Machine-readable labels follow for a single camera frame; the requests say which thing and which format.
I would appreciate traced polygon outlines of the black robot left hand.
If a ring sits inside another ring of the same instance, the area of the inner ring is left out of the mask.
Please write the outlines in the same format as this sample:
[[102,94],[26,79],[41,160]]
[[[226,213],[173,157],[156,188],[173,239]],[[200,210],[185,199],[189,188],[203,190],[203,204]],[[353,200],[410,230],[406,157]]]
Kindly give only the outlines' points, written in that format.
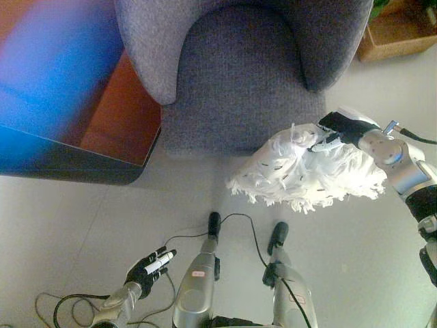
[[132,266],[124,283],[133,282],[139,285],[141,287],[139,299],[146,298],[150,294],[154,283],[168,272],[167,265],[176,254],[176,249],[167,251],[166,246],[158,248]]

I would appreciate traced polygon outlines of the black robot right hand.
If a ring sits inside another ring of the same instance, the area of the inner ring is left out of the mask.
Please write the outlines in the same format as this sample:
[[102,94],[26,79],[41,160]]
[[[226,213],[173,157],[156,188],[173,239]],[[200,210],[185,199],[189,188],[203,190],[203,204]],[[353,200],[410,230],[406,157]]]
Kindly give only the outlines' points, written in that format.
[[366,133],[381,130],[375,121],[349,107],[339,107],[336,111],[331,111],[316,126],[324,132],[324,135],[309,148],[311,152],[333,150],[343,144],[357,147],[359,140]]

